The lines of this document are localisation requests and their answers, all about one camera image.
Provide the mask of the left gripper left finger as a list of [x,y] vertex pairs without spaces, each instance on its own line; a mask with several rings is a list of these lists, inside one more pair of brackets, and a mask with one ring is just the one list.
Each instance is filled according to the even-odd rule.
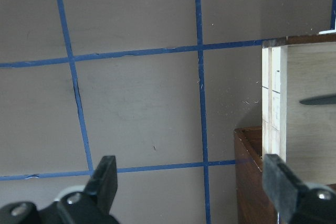
[[57,203],[62,223],[117,223],[110,215],[117,189],[115,156],[104,156],[83,191],[64,195]]

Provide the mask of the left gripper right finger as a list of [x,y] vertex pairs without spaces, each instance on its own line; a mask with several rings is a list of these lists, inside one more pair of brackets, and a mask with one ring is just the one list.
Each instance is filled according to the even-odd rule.
[[285,223],[335,223],[335,190],[303,182],[277,154],[263,156],[262,184]]

